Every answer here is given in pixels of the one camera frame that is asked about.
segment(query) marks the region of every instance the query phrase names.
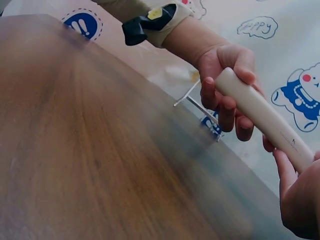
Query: black strap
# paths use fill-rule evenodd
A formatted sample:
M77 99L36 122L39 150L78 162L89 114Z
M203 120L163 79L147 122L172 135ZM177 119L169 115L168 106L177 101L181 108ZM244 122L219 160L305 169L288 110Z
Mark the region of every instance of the black strap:
M134 46L145 41L148 36L144 30L161 31L172 20L176 10L176 4L168 4L162 7L162 16L156 19L151 20L147 15L137 16L125 22L122 24L125 44L127 46Z

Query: blue circle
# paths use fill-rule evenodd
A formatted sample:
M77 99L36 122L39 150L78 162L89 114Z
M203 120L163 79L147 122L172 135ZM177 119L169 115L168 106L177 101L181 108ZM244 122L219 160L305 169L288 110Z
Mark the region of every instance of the blue circle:
M80 12L64 21L64 24L75 29L72 23L81 31L81 34L88 39L91 39L98 31L98 22L89 13Z

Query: brown surface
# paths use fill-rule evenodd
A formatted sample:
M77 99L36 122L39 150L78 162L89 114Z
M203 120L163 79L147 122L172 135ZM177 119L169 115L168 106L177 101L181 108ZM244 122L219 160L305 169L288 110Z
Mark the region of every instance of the brown surface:
M293 239L199 121L59 21L0 18L0 240Z

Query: red bear nose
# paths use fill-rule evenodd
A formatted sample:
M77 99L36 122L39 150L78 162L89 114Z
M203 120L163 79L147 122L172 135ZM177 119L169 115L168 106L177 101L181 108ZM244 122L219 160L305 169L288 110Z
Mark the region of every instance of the red bear nose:
M305 81L305 82L309 82L309 81L311 80L311 76L308 75L308 74L306 74L306 75L303 75L302 79L303 79L303 81Z

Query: hand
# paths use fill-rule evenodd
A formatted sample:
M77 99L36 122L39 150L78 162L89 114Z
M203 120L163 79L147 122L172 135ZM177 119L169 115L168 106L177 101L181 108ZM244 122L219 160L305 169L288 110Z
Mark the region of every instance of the hand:
M320 152L316 160L299 177L287 155L274 150L280 177L280 210L283 225L305 239L318 239L317 212L319 204Z
M253 86L263 94L254 74L254 53L237 44L223 42L204 53L198 59L196 67L201 78L202 105L207 109L218 111L219 125L224 132L231 132L235 125L238 139L244 142L250 140L254 124L236 109L233 98L222 96L216 91L214 79L223 69L230 67L244 83Z

